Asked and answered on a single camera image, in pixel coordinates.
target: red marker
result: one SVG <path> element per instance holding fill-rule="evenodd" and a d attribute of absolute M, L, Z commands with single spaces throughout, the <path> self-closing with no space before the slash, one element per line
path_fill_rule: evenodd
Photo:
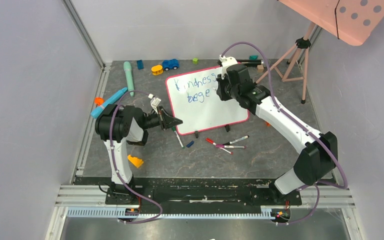
<path fill-rule="evenodd" d="M 205 140 L 206 140 L 207 142 L 209 142 L 210 144 L 214 145 L 214 146 L 217 145 L 213 140 L 211 140 L 211 139 L 209 139 L 209 138 L 206 138 Z M 224 151 L 228 152 L 229 154 L 233 154 L 233 152 L 228 151 L 228 150 L 226 150 L 226 149 L 224 149 L 224 148 L 219 147 L 219 149 L 224 150 Z"/>

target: yellow toy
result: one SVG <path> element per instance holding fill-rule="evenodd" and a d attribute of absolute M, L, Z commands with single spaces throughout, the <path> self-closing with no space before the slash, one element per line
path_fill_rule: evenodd
<path fill-rule="evenodd" d="M 153 66 L 151 68 L 151 71 L 152 71 L 152 74 L 155 75 L 155 76 L 156 75 L 160 75 L 160 74 L 163 73 L 163 66 L 161 66 L 161 65 Z"/>
<path fill-rule="evenodd" d="M 144 161 L 138 157 L 135 157 L 135 156 L 131 156 L 131 155 L 128 155 L 127 156 L 127 159 L 136 167 L 136 168 L 139 168 L 140 166 L 142 166 L 142 164 L 144 164 Z"/>

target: teal marker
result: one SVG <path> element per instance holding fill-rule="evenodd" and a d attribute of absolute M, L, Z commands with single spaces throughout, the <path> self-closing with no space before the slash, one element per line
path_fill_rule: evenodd
<path fill-rule="evenodd" d="M 96 119 L 101 115 L 104 108 L 106 108 L 109 104 L 114 104 L 119 100 L 125 93 L 127 92 L 127 87 L 123 87 L 122 89 L 118 90 L 114 95 L 112 95 L 110 98 L 108 98 L 102 105 L 97 106 L 90 115 Z"/>
<path fill-rule="evenodd" d="M 133 86 L 133 77 L 132 77 L 132 65 L 130 62 L 125 61 L 123 64 L 124 72 L 126 73 L 126 80 L 127 80 L 127 89 L 129 91 L 135 90 L 135 87 Z M 134 92 L 130 93 L 130 96 L 133 97 L 135 95 Z"/>

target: blue marker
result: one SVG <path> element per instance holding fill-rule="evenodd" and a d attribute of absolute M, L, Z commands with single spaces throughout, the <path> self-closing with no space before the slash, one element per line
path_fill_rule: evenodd
<path fill-rule="evenodd" d="M 118 90 L 116 93 L 114 93 L 114 95 L 112 95 L 110 98 L 108 98 L 104 103 L 102 103 L 102 105 L 97 106 L 90 113 L 92 118 L 96 119 L 97 117 L 99 117 L 99 115 L 101 115 L 102 111 L 104 110 L 104 108 L 106 106 L 108 106 L 108 104 L 113 104 L 113 103 L 117 102 L 117 100 L 119 100 L 123 96 L 123 94 L 125 94 L 126 92 L 127 92 L 127 87 L 124 87 L 124 88 Z"/>
<path fill-rule="evenodd" d="M 186 147 L 190 148 L 193 144 L 194 144 L 194 141 L 190 141 L 190 142 L 186 145 Z"/>

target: small wooden block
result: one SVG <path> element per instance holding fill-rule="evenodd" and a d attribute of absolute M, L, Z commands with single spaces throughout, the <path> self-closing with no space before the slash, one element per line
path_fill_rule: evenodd
<path fill-rule="evenodd" d="M 257 65 L 257 73 L 262 74 L 264 72 L 264 66 L 263 65 Z"/>

